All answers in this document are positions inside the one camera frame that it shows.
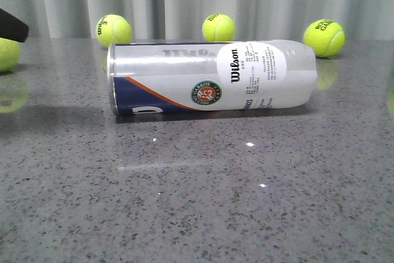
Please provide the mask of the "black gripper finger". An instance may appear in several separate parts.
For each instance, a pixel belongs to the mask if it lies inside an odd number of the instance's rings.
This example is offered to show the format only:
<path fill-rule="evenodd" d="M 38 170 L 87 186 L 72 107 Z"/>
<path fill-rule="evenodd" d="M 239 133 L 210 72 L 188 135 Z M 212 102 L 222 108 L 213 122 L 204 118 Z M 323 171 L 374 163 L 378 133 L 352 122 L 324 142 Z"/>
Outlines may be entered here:
<path fill-rule="evenodd" d="M 0 9 L 0 37 L 25 42 L 29 26 L 3 9 Z"/>

